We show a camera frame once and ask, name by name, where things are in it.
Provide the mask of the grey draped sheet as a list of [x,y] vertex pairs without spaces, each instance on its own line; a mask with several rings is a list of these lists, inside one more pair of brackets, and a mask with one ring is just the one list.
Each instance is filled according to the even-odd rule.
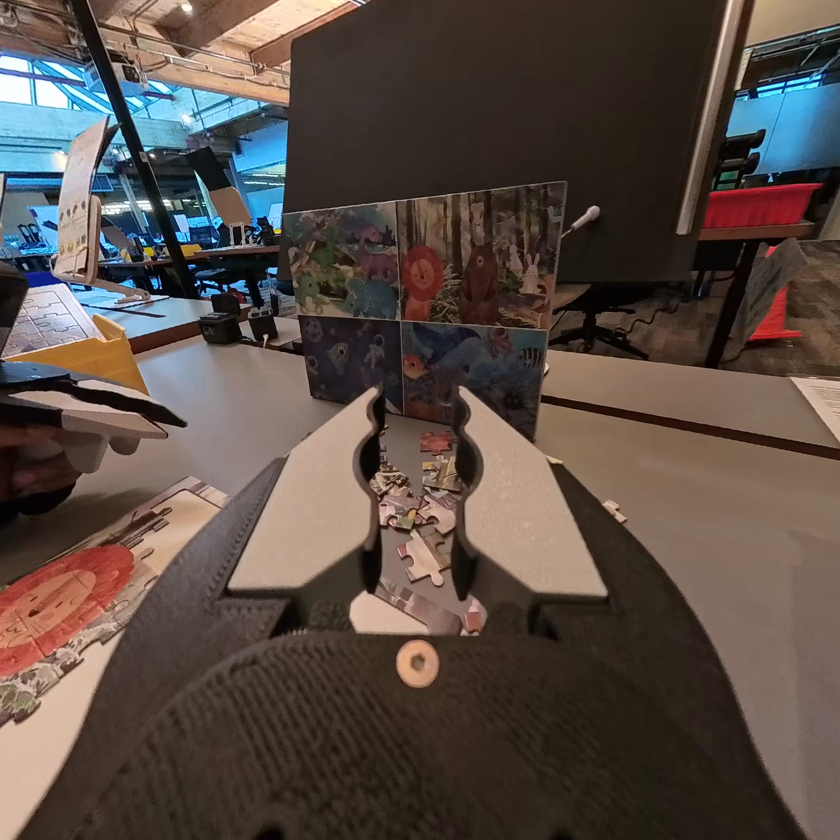
[[785,327],[787,289],[806,267],[799,241],[787,238],[756,258],[738,314],[730,330],[723,360],[734,361],[751,341],[798,339],[800,331]]

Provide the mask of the person's left hand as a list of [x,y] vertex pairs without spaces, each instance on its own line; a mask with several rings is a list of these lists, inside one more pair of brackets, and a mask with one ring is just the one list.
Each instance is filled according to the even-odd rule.
[[38,516],[54,510],[75,488],[81,472],[61,451],[47,460],[25,463],[26,447],[51,441],[57,427],[1,425],[1,526],[19,516]]

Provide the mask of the pile of puzzle pieces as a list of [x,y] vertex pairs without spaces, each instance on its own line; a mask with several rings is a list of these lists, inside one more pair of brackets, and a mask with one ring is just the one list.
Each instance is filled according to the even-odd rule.
[[381,439],[381,464],[371,481],[379,501],[382,577],[375,596],[406,619],[401,624],[437,635],[474,637],[487,611],[473,596],[457,599],[450,579],[456,508],[464,488],[450,432],[419,438],[422,477],[411,481]]

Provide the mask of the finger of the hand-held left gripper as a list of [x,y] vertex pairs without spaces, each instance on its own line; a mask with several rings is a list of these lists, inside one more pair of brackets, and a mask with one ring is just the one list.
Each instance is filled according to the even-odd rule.
[[2,395],[2,420],[52,425],[69,432],[104,437],[166,439],[157,423],[133,411],[83,402],[67,394]]
[[113,381],[92,378],[69,380],[66,392],[82,402],[137,413],[156,424],[173,427],[188,425],[183,417],[151,396]]

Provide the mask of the lion jigsaw puzzle board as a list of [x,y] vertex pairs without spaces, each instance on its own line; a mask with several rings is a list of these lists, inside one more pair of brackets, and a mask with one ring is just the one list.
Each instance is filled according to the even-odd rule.
[[136,690],[147,711],[272,637],[305,634],[307,622],[314,632],[351,633],[352,604],[320,601],[299,614],[289,598],[228,590],[285,460],[271,461],[228,501],[184,479],[4,587],[2,724],[31,716],[89,646],[117,636],[135,613],[102,687],[117,701]]

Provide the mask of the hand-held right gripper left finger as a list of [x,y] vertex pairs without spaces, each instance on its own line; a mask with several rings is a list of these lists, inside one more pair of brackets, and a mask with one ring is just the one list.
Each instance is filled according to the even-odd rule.
[[316,602],[350,605],[382,574],[378,497],[382,386],[372,387],[292,449],[227,588],[278,596],[299,614]]

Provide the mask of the black pole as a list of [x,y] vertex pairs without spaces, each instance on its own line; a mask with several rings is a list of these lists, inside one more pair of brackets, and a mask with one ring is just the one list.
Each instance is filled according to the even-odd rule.
[[172,220],[165,209],[160,188],[156,181],[150,158],[147,155],[140,135],[133,121],[133,116],[121,90],[119,79],[112,66],[108,50],[102,41],[96,18],[88,1],[69,1],[69,6],[77,21],[92,62],[96,67],[100,80],[104,86],[122,136],[129,149],[134,168],[140,178],[143,190],[150,201],[151,211],[161,231],[171,261],[170,276],[173,277],[171,290],[168,294],[174,296],[180,292],[186,299],[197,300],[198,289],[181,244],[178,242]]

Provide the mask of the red plastic stand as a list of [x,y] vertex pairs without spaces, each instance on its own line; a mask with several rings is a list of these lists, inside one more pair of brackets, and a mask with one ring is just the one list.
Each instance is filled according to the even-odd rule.
[[749,281],[749,341],[798,338],[785,326],[789,285],[806,267],[802,247],[789,238],[769,248]]

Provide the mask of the tall wooden display stand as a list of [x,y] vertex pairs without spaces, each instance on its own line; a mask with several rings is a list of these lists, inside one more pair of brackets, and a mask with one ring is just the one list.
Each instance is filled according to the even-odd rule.
[[118,307],[164,300],[170,297],[163,289],[154,291],[152,270],[142,261],[105,260],[107,269],[116,269],[119,278],[132,277],[138,287],[125,287],[100,272],[100,235],[102,204],[93,195],[93,180],[102,156],[109,147],[118,125],[109,126],[109,118],[95,122],[71,143],[66,157],[58,204],[58,250],[51,262],[52,275],[67,285],[96,287],[121,298]]

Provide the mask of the silver metal bar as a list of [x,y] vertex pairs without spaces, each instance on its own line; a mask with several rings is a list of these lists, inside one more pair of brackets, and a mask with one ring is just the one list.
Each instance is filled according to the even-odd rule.
[[724,2],[720,22],[712,32],[707,76],[700,92],[699,117],[692,135],[688,168],[676,216],[675,234],[679,237],[690,234],[695,225],[718,124],[726,101],[734,92],[753,8],[754,1]]

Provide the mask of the yellow plastic bin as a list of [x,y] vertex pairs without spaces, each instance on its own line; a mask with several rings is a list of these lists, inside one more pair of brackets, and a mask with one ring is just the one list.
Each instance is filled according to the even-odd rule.
[[42,329],[25,326],[9,344],[4,361],[50,364],[149,394],[125,330],[101,315],[83,317],[81,325],[73,326],[67,319],[49,318]]

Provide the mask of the black partition panel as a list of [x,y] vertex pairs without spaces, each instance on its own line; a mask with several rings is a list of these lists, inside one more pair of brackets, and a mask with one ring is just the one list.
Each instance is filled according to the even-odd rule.
[[288,212],[567,181],[560,278],[682,280],[675,233],[725,1],[369,2],[290,50]]

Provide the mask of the orange patterned assembled puzzle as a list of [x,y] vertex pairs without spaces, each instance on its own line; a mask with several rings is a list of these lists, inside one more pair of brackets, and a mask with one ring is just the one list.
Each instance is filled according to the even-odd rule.
[[105,337],[66,284],[31,288],[11,328],[2,358],[88,339]]

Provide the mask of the red plastic bin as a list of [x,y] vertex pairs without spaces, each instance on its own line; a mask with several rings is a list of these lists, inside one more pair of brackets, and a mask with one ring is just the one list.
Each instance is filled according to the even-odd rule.
[[766,185],[712,192],[703,229],[799,224],[820,183]]

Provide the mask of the leaning cardboard panel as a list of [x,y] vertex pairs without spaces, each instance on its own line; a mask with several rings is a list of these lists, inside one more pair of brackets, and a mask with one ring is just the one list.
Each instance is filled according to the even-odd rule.
[[215,153],[207,146],[184,155],[198,179],[204,184],[211,203],[225,225],[249,226],[251,216],[237,188],[229,181]]

